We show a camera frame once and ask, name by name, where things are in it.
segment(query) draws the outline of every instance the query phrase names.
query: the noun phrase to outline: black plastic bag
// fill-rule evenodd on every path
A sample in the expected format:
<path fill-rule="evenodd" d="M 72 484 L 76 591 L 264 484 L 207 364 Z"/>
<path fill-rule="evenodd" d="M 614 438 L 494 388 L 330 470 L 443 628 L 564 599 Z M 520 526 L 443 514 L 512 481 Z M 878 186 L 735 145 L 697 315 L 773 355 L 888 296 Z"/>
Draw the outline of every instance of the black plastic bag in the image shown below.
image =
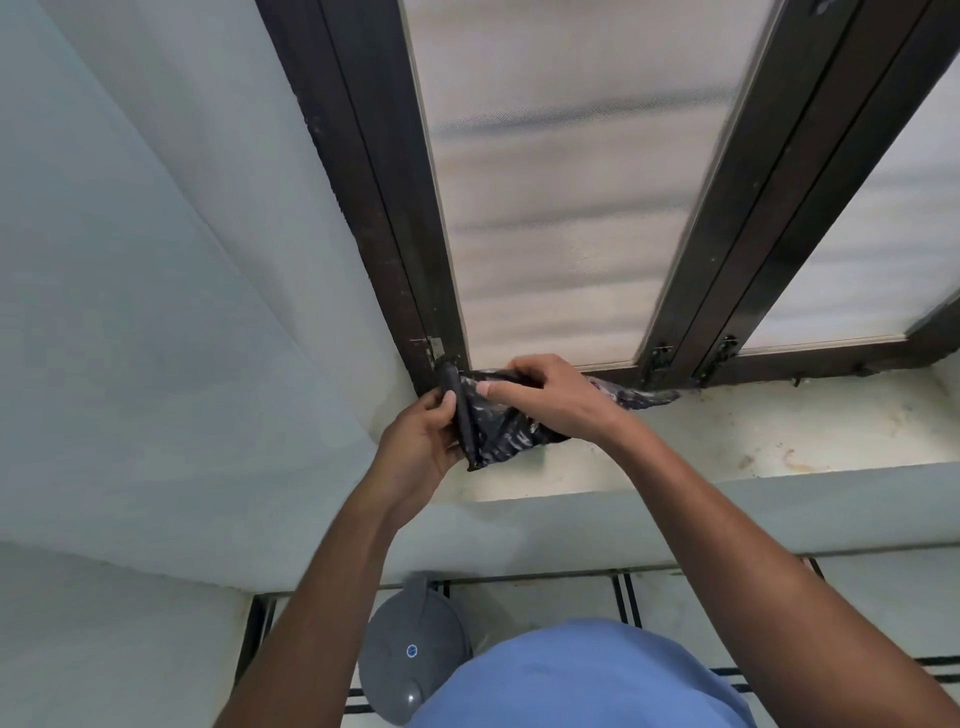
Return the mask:
<path fill-rule="evenodd" d="M 446 362 L 438 370 L 440 391 L 453 390 L 457 395 L 457 415 L 454 419 L 460 435 L 460 445 L 467 454 L 469 471 L 486 468 L 490 463 L 502 463 L 524 450 L 537 445 L 549 445 L 569 440 L 532 420 L 514 407 L 491 402 L 477 393 L 477 382 L 512 381 L 539 387 L 539 383 L 513 370 L 460 372 Z M 637 389 L 621 387 L 608 381 L 588 376 L 587 379 L 624 409 L 646 409 L 669 404 L 679 395 L 676 392 L 649 394 Z"/>

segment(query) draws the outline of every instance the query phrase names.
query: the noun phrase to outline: frosted glass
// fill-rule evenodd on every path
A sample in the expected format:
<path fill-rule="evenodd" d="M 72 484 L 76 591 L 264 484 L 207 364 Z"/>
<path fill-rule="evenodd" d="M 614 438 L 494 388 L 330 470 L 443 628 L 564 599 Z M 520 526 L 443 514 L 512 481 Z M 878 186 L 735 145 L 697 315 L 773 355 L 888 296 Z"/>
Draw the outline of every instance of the frosted glass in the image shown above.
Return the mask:
<path fill-rule="evenodd" d="M 406 0 L 471 364 L 630 361 L 770 0 Z"/>
<path fill-rule="evenodd" d="M 958 113 L 955 61 L 745 349 L 901 336 L 960 288 Z"/>

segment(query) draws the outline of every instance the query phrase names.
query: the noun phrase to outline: blue t-shirt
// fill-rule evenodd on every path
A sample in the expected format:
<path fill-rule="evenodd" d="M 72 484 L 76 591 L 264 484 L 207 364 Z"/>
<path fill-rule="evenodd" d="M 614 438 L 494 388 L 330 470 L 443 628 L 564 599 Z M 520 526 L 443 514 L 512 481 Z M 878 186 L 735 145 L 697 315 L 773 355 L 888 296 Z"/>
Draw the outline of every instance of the blue t-shirt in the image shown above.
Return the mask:
<path fill-rule="evenodd" d="M 677 643 L 575 619 L 498 644 L 461 666 L 409 728 L 756 728 L 724 680 Z"/>

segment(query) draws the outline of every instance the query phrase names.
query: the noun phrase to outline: dark brown window frame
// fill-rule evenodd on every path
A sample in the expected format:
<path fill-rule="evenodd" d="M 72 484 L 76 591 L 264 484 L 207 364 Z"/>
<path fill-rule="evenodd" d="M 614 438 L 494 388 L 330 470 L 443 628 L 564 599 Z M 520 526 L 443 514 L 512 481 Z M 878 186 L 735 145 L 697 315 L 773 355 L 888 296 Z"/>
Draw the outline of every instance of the dark brown window frame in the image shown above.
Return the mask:
<path fill-rule="evenodd" d="M 399 0 L 257 0 L 416 389 L 468 366 Z M 739 354 L 960 47 L 957 0 L 785 0 L 634 366 L 650 388 L 925 366 L 960 303 L 902 341 Z"/>

